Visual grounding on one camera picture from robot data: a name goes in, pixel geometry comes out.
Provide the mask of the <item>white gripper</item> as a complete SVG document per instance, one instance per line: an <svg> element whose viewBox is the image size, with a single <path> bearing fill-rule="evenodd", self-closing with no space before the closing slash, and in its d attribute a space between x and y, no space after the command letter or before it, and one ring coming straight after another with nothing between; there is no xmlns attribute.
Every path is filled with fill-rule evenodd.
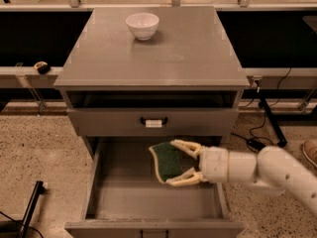
<svg viewBox="0 0 317 238"><path fill-rule="evenodd" d="M166 183L171 186L195 185L204 182L224 182L228 180L229 152L218 147L204 148L200 154L202 146L199 143L173 140L170 142L175 148L186 153L188 156L197 159L199 156L199 170L191 168L182 175L175 178L168 178Z"/></svg>

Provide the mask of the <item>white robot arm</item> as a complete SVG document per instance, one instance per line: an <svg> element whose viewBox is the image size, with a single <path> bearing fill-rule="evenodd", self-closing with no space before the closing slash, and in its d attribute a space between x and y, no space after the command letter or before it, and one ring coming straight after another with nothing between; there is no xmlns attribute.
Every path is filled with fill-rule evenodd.
<svg viewBox="0 0 317 238"><path fill-rule="evenodd" d="M219 147L204 147L193 142L170 142L195 160L198 170L169 178L172 186L200 182L240 182L264 193L280 195L286 190L317 214L317 177L292 155L279 147L264 147L258 154L229 151Z"/></svg>

